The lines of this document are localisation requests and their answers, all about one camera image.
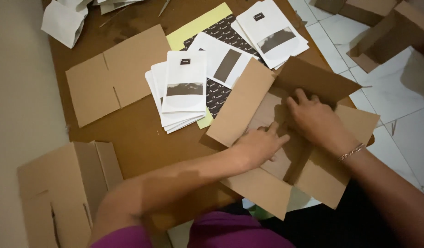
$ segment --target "black patterned paper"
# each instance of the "black patterned paper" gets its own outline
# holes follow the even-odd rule
[[[236,17],[230,14],[226,18],[221,19],[219,22],[203,30],[203,32],[222,42],[226,42],[229,45],[259,57],[259,61],[265,65],[259,53],[231,28],[231,23],[235,20]],[[195,37],[196,35],[183,42],[185,48],[183,48],[182,51],[186,51],[189,48]],[[207,79],[206,106],[214,119],[230,93],[231,89],[213,80]]]

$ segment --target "brown table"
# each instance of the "brown table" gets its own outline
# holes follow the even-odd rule
[[[50,1],[43,0],[44,7]],[[119,10],[102,16],[98,8],[90,7],[82,34],[73,49],[49,37],[65,120],[70,130],[70,141],[112,142],[125,179],[223,149],[220,144],[204,135],[207,128],[199,130],[196,124],[167,135],[161,128],[158,111],[151,95],[83,128],[77,125],[66,81],[66,70],[159,23],[168,35],[225,1],[172,0],[158,17],[164,2],[165,0],[145,0],[134,3],[101,28],[99,26]],[[235,15],[241,14],[255,2],[255,0],[226,1]],[[276,4],[292,23],[298,22],[294,10],[287,1],[277,0]],[[330,70],[305,27],[299,28],[298,32],[309,41],[310,46],[310,49],[299,57]],[[342,103],[354,107],[349,98],[344,99]],[[182,175],[186,180],[190,176]],[[170,206],[155,210],[147,215],[143,222],[151,232],[166,230],[240,198],[240,195],[217,182],[195,190]]]

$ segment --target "hand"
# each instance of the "hand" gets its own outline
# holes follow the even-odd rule
[[[297,123],[298,131],[310,142],[326,149],[336,158],[360,144],[342,125],[330,106],[320,103],[316,95],[309,100],[302,89],[297,89],[296,96],[299,104],[288,97],[287,105]]]
[[[274,160],[275,153],[289,141],[289,135],[278,137],[278,127],[277,122],[272,122],[268,129],[250,129],[232,146],[232,149],[246,159],[243,172],[258,168],[269,159]]]

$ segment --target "gold bracelet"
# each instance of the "gold bracelet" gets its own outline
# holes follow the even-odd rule
[[[353,149],[351,152],[349,152],[349,153],[347,153],[347,154],[344,154],[344,155],[342,155],[342,156],[340,156],[339,158],[338,158],[338,162],[341,162],[342,160],[344,160],[344,159],[346,159],[347,157],[349,157],[349,156],[351,156],[351,155],[353,155],[353,154],[355,154],[355,153],[357,153],[358,151],[360,151],[360,150],[362,150],[362,148],[364,147],[364,144],[360,144],[360,145],[358,145],[355,149]]]

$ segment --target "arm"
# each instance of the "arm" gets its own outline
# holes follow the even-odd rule
[[[89,244],[117,229],[140,224],[151,209],[171,203],[203,185],[261,166],[289,136],[278,137],[278,124],[268,131],[250,130],[222,152],[166,166],[128,179],[110,191],[97,212]]]
[[[297,104],[287,99],[299,131],[308,140],[330,152],[334,157],[350,152],[359,142],[345,129],[331,108],[309,100],[296,91]],[[407,247],[424,247],[424,194],[382,163],[367,149],[342,161],[365,190],[370,200]]]

